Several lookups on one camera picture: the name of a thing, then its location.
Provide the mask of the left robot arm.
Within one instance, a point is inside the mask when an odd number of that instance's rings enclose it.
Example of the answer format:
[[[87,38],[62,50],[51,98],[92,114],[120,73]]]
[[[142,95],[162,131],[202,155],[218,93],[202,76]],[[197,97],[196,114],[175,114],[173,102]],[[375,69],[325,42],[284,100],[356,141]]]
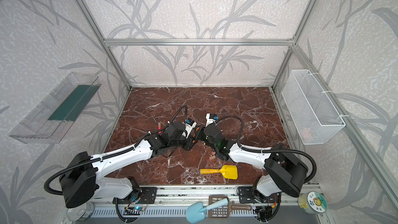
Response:
[[[76,208],[98,198],[125,199],[137,186],[128,178],[109,178],[108,175],[136,162],[165,154],[169,149],[191,149],[194,137],[191,131],[196,122],[170,122],[164,128],[145,134],[135,144],[111,152],[76,155],[67,168],[52,175],[44,183],[44,190],[63,196],[67,208]]]

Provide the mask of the pink marker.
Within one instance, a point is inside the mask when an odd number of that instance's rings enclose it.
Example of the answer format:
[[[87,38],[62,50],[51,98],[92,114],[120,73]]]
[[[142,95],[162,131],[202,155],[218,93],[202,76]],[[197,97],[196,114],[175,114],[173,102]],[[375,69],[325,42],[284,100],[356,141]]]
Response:
[[[161,134],[161,129],[162,129],[162,126],[161,126],[161,123],[159,122],[159,123],[158,123],[159,134]]]

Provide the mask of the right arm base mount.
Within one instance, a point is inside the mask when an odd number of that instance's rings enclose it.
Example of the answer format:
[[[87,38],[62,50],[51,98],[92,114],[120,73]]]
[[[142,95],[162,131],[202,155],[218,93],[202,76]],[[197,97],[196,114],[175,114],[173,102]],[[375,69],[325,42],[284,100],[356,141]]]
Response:
[[[252,189],[252,187],[240,186],[237,188],[237,194],[240,203],[264,203],[264,204],[274,204],[278,203],[277,195],[273,194],[271,196],[264,196],[260,194],[257,190]]]

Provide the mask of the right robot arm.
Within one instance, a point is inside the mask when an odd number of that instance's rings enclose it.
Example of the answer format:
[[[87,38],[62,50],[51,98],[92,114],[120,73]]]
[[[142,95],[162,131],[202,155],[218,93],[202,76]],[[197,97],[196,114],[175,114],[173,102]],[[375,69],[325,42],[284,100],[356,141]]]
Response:
[[[283,192],[297,198],[303,185],[312,180],[317,172],[315,160],[303,151],[288,149],[283,144],[269,148],[241,145],[226,140],[214,123],[195,128],[194,137],[211,147],[221,160],[266,170],[268,174],[254,183],[254,190],[263,196]]]

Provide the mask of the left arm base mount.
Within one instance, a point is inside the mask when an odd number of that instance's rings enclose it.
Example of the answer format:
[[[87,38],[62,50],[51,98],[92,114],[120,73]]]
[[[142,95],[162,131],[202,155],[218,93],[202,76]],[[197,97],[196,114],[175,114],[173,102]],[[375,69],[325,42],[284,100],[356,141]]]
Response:
[[[156,196],[157,187],[142,187],[133,189],[125,200],[132,204],[154,204]]]

